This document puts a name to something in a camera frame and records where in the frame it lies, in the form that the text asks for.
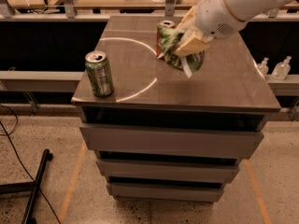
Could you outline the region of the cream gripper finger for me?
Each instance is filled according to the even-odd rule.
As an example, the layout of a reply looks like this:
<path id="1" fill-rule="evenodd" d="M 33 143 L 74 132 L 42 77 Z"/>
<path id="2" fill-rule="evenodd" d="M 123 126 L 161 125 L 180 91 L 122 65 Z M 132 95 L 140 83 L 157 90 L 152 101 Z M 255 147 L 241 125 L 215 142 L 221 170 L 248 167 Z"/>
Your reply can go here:
<path id="1" fill-rule="evenodd" d="M 191 30 L 195 31 L 195 13 L 196 13 L 197 6 L 193 6 L 189 9 L 186 13 L 184 18 L 181 20 L 180 24 L 178 25 L 179 30 Z"/>
<path id="2" fill-rule="evenodd" d="M 199 30 L 188 30 L 178 42 L 174 53 L 179 57 L 198 53 L 207 49 L 213 39 L 213 36 L 205 35 Z"/>

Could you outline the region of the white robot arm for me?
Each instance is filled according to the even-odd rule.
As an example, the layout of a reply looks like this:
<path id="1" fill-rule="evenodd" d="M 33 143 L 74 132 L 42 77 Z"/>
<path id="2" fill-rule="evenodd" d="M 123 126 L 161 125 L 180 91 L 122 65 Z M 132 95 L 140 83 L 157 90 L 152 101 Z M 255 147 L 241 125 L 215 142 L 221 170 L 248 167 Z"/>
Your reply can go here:
<path id="1" fill-rule="evenodd" d="M 262 12 L 280 8 L 293 0 L 199 0 L 177 29 L 185 34 L 174 53 L 185 57 L 205 50 L 210 41 L 224 39 L 244 29 Z"/>

